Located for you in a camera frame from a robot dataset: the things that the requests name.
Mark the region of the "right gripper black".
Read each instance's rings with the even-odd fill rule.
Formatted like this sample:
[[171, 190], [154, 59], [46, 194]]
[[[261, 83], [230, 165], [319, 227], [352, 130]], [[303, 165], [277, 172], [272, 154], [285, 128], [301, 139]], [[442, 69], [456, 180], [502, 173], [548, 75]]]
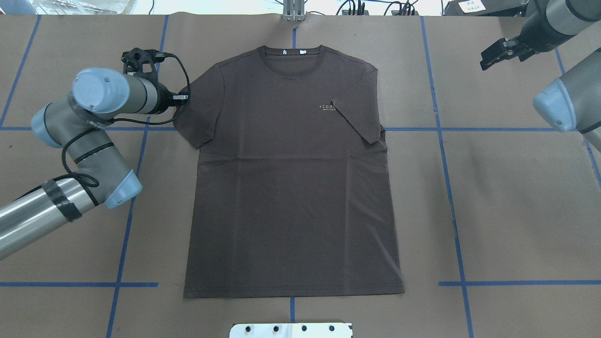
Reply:
[[511, 39], [501, 38], [481, 52], [481, 61], [479, 64], [481, 70], [487, 71], [490, 67], [502, 61], [513, 58], [525, 61], [537, 54], [540, 54], [540, 52], [517, 40], [517, 37]]

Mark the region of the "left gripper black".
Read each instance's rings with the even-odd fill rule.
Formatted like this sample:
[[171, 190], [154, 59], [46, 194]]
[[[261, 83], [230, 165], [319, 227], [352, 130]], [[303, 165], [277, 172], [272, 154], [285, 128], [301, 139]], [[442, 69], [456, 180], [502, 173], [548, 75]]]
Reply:
[[180, 106], [180, 102], [188, 101], [189, 96], [187, 94], [179, 94], [170, 92], [166, 86], [159, 84], [157, 86], [157, 113], [162, 114], [167, 111], [168, 108]]

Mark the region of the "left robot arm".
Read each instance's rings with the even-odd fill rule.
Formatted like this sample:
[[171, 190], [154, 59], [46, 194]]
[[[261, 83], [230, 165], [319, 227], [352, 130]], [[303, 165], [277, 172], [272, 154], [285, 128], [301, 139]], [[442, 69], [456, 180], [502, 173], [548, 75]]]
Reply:
[[142, 191], [133, 168], [107, 134], [119, 114], [160, 114], [189, 102], [189, 88], [170, 92], [157, 74], [90, 67], [72, 89], [32, 118], [38, 139], [62, 152], [66, 173], [1, 208], [1, 258], [79, 220], [96, 206], [114, 209]]

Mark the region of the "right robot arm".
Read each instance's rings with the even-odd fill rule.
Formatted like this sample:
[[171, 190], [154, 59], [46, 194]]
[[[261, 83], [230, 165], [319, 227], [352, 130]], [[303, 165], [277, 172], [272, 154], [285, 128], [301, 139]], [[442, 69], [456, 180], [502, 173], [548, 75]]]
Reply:
[[[536, 0], [535, 11], [519, 34], [494, 41], [480, 54], [481, 70], [505, 61], [528, 58], [559, 47], [600, 22], [598, 0]], [[532, 99], [535, 111], [558, 132], [578, 132], [599, 150], [601, 146], [600, 49], [595, 48]]]

